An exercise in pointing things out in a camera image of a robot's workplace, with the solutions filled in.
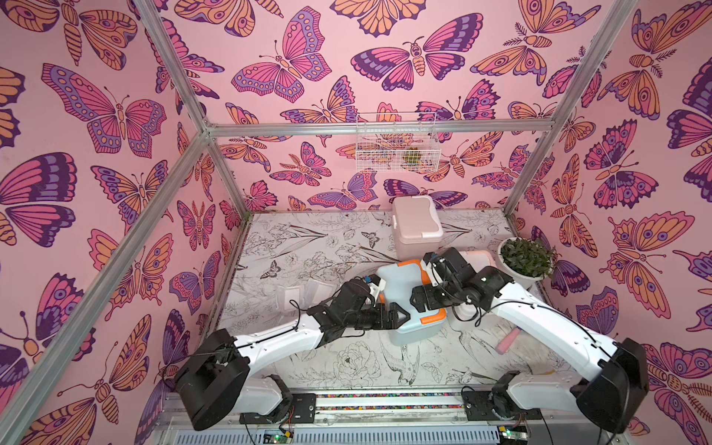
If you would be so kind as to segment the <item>blue orange first aid box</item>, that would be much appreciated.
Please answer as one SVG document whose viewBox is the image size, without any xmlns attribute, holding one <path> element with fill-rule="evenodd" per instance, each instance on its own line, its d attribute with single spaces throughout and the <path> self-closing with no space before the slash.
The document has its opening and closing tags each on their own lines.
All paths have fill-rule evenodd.
<svg viewBox="0 0 712 445">
<path fill-rule="evenodd" d="M 431 339 L 441 331 L 447 312 L 445 309 L 430 310 L 426 306 L 426 291 L 431 289 L 431 281 L 422 260 L 382 266 L 376 274 L 387 282 L 379 298 L 386 309 L 404 309 L 411 316 L 401 328 L 388 331 L 393 345 L 405 346 Z"/>
</svg>

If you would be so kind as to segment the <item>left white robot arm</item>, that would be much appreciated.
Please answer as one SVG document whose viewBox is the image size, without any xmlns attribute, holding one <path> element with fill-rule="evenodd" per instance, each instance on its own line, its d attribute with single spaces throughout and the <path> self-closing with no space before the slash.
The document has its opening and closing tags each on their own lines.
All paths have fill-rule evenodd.
<svg viewBox="0 0 712 445">
<path fill-rule="evenodd" d="M 261 371 L 298 352 L 317 350 L 349 330 L 396 330 L 408 309 L 385 300 L 385 280 L 353 278 L 326 300 L 299 309 L 296 321 L 249 335 L 219 329 L 205 339 L 174 377 L 192 428 L 204 431 L 231 413 L 282 421 L 294 396 L 277 375 Z"/>
</svg>

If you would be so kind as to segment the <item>beige pink first aid box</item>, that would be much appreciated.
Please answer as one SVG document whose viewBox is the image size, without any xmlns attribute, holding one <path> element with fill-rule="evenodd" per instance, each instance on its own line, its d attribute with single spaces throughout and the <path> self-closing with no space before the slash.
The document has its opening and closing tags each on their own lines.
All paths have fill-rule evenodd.
<svg viewBox="0 0 712 445">
<path fill-rule="evenodd" d="M 392 228 L 401 261 L 421 259 L 437 251 L 444 236 L 435 201 L 427 195 L 394 198 Z"/>
</svg>

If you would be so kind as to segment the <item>white pink medicine chest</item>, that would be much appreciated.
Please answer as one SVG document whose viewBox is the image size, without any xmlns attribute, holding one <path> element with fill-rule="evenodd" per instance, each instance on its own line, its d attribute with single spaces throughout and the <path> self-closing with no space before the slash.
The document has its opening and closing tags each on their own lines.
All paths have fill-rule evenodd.
<svg viewBox="0 0 712 445">
<path fill-rule="evenodd" d="M 476 273 L 479 273 L 485 267 L 497 266 L 495 259 L 487 250 L 459 250 L 459 253 Z"/>
</svg>

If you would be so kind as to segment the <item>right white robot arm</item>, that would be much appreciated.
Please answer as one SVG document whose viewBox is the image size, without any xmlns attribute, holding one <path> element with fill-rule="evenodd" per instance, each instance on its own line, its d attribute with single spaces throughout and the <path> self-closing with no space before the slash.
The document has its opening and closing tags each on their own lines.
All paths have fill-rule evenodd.
<svg viewBox="0 0 712 445">
<path fill-rule="evenodd" d="M 626 430 L 650 390 L 640 343 L 615 340 L 579 324 L 497 267 L 475 270 L 455 248 L 441 255 L 428 252 L 419 266 L 429 282 L 413 289 L 416 309 L 475 307 L 521 328 L 570 366 L 565 376 L 505 374 L 492 389 L 504 411 L 510 406 L 568 411 L 613 435 Z"/>
</svg>

